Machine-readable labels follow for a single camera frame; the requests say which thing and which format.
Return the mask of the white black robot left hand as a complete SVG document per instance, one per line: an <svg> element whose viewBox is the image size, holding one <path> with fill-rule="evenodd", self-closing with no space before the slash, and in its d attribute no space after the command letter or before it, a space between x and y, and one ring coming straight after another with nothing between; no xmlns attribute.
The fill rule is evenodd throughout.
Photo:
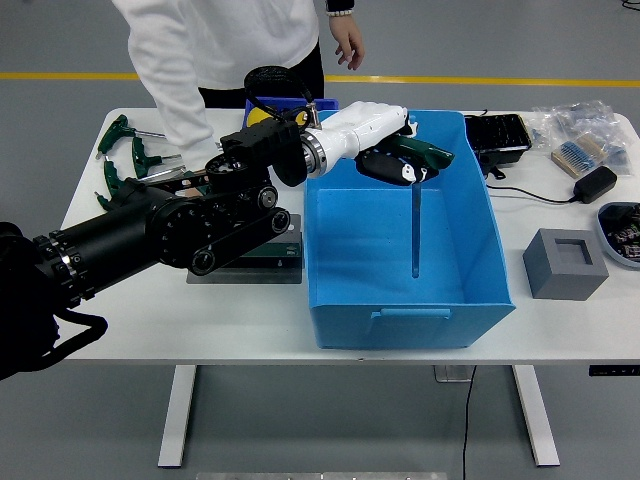
<svg viewBox="0 0 640 480"><path fill-rule="evenodd" d="M388 184L425 182L449 167L455 155L417 138L418 123L406 108L355 102L310 128L307 171L319 177L340 159L353 159L360 174Z"/></svg>

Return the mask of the person's left hand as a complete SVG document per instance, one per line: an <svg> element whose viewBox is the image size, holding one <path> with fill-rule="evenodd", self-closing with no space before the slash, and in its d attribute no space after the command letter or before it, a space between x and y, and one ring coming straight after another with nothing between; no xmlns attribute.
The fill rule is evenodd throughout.
<svg viewBox="0 0 640 480"><path fill-rule="evenodd" d="M360 29L353 15L329 18L330 32L337 42L335 55L339 65L348 70L358 70L365 56L365 47Z"/></svg>

